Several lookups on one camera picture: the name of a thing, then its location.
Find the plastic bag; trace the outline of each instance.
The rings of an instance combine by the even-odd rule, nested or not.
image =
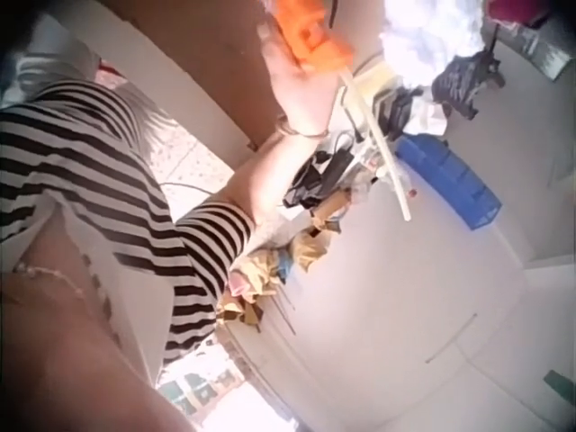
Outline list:
[[[455,56],[484,48],[482,0],[384,0],[384,59],[407,88],[431,86]]]

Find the woman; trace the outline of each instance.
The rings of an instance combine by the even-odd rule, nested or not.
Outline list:
[[[192,430],[151,384],[215,325],[227,273],[327,135],[336,74],[258,29],[283,133],[177,223],[116,93],[47,86],[0,112],[2,391],[42,430]]]

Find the white stick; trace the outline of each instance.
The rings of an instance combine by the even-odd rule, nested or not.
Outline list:
[[[382,130],[380,129],[380,126],[378,126],[378,122],[374,118],[372,110],[370,109],[365,99],[358,91],[352,73],[348,69],[345,69],[340,73],[340,76],[342,77],[342,81],[344,81],[344,84],[348,88],[348,92],[350,92],[352,98],[356,100],[358,107],[360,108],[360,111],[362,111],[362,114],[366,118],[368,128],[370,128],[370,131],[372,131],[374,139],[376,140],[376,145],[378,146],[378,149],[382,153],[384,162],[386,163],[386,166],[390,171],[390,177],[392,179],[392,184],[394,186],[394,192],[396,193],[398,202],[400,203],[402,216],[404,216],[405,221],[410,221],[412,219],[412,216],[410,215],[408,199],[406,198],[406,193],[404,192],[404,188],[402,187],[400,177],[398,176],[396,161],[394,160],[393,154],[390,152],[390,148],[388,147],[386,138],[383,136]]]

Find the skin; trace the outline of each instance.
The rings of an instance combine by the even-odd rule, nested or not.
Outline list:
[[[322,133],[329,123],[338,75],[298,67],[277,30],[258,29],[274,94],[290,126]],[[282,200],[298,169],[319,145],[302,136],[273,137],[211,199],[236,204],[259,225]],[[185,417],[133,370],[113,341],[94,287],[59,211],[23,262],[58,270],[59,279],[2,277],[2,393],[32,429],[192,431]]]

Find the blue basket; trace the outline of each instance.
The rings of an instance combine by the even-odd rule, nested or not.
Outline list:
[[[442,141],[431,135],[404,135],[398,158],[422,176],[471,230],[488,225],[502,203],[491,189]]]

